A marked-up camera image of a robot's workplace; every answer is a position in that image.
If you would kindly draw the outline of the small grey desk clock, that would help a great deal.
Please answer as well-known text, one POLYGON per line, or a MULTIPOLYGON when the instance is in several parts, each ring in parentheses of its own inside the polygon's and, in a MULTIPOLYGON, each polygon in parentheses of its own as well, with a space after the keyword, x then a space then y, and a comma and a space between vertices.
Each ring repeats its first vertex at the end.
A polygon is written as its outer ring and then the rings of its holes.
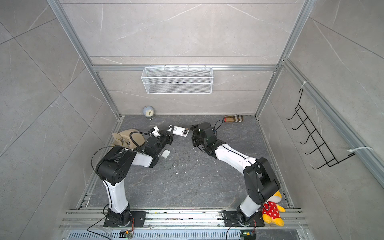
POLYGON ((152 120, 155 117, 155 109, 152 106, 145 106, 143 108, 143 115, 147 120, 152 120))

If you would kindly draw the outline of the aluminium front rail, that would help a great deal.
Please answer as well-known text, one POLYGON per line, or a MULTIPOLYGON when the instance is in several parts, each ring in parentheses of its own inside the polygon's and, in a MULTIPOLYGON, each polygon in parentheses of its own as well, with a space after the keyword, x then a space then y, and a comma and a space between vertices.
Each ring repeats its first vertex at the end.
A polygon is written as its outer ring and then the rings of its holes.
MULTIPOLYGON (((235 211, 224 210, 134 210, 136 228, 224 228, 239 222, 235 211)), ((59 220, 60 228, 87 228, 100 221, 103 226, 105 214, 102 209, 68 210, 59 220)))

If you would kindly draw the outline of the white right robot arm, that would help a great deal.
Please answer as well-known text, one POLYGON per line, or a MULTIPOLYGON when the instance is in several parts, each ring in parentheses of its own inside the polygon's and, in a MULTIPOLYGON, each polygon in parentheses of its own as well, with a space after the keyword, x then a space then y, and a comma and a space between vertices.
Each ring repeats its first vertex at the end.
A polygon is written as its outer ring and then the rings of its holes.
POLYGON ((210 123, 192 125, 190 130, 194 147, 202 147, 203 152, 227 163, 244 176, 247 196, 237 209, 242 222, 255 215, 280 190, 280 182, 267 159, 252 158, 234 150, 217 138, 216 129, 210 123))

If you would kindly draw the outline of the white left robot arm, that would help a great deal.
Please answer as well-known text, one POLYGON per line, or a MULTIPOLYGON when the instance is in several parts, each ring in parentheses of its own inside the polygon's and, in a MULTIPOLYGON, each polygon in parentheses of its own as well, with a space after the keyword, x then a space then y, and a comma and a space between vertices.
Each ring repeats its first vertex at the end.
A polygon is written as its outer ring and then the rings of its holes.
POLYGON ((132 165, 153 168, 166 145, 171 145, 175 126, 166 130, 152 128, 148 133, 135 129, 114 133, 112 149, 99 161, 96 173, 104 182, 109 210, 122 214, 129 209, 124 181, 132 165))

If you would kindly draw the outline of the yellow plush toy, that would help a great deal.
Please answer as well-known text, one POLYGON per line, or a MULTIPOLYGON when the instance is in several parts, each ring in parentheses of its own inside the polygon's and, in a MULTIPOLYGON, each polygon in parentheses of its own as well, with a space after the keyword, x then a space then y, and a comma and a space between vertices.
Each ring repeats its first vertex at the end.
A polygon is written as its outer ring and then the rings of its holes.
POLYGON ((277 191, 263 205, 262 217, 265 223, 274 224, 279 227, 284 227, 285 223, 281 218, 280 213, 285 213, 285 208, 279 205, 282 200, 282 194, 277 191))

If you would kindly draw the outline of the white remote control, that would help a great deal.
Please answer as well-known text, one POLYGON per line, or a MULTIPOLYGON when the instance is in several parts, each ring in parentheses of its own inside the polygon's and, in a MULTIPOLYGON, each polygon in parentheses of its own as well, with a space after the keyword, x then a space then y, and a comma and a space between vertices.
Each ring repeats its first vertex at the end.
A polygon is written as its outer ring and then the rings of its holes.
POLYGON ((189 129, 178 127, 178 126, 170 126, 168 129, 168 132, 172 133, 173 135, 181 136, 181 137, 187 137, 189 134, 189 129))

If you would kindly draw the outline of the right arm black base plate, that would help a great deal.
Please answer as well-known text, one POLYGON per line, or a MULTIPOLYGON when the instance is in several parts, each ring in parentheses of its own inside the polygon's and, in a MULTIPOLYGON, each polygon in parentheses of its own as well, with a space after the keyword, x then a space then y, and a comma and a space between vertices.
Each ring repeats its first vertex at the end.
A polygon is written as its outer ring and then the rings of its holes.
POLYGON ((221 211, 222 218, 226 227, 264 227, 265 222, 261 212, 254 213, 251 217, 246 217, 241 211, 221 211))

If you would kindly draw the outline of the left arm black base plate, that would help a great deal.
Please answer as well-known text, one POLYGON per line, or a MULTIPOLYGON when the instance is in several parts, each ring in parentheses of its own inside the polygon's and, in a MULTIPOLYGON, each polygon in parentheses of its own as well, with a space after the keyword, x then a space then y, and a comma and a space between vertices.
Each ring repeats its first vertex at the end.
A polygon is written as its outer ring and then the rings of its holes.
POLYGON ((125 211, 121 214, 109 211, 103 226, 112 228, 128 228, 133 226, 134 228, 142 228, 144 226, 146 214, 147 212, 145 211, 125 211))

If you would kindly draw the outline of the black wall hook rack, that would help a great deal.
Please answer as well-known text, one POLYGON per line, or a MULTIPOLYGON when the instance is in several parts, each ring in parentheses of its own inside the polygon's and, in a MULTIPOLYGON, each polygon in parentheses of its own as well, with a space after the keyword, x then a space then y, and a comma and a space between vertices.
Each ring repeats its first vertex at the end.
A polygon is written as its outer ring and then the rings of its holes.
POLYGON ((338 160, 337 157, 332 152, 331 148, 323 138, 321 132, 317 129, 317 127, 314 125, 312 120, 310 119, 309 115, 305 112, 304 108, 301 105, 301 99, 303 97, 303 89, 300 89, 299 94, 299 100, 297 105, 294 108, 294 113, 290 118, 286 118, 286 120, 299 120, 300 123, 297 127, 292 127, 293 131, 299 130, 301 127, 303 127, 306 130, 307 138, 304 142, 300 142, 302 146, 306 145, 309 141, 312 141, 315 145, 315 147, 310 152, 305 152, 306 156, 312 155, 313 153, 319 153, 321 156, 321 160, 323 160, 323 164, 318 167, 312 167, 313 170, 319 170, 323 167, 333 167, 335 165, 338 165, 345 160, 348 160, 356 155, 356 153, 352 152, 347 155, 347 157, 343 158, 342 160, 338 160))

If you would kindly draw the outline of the white remote battery cover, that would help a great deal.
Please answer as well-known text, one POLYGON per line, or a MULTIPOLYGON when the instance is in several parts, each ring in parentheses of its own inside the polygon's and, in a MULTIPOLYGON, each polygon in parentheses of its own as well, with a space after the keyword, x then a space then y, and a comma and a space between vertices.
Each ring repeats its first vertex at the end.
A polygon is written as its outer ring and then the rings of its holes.
POLYGON ((163 158, 167 158, 169 155, 170 155, 170 151, 169 150, 164 150, 163 152, 162 152, 162 154, 161 154, 161 156, 163 157, 163 158))

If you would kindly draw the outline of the beige cap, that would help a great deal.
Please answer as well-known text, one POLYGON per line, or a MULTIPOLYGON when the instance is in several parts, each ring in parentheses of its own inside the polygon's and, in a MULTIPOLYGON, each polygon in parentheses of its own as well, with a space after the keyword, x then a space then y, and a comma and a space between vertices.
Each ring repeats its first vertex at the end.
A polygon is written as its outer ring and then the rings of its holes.
POLYGON ((113 142, 111 146, 122 146, 131 150, 135 150, 138 146, 141 147, 145 144, 145 138, 142 134, 132 134, 130 137, 130 133, 137 132, 135 129, 124 130, 119 133, 113 133, 113 142))

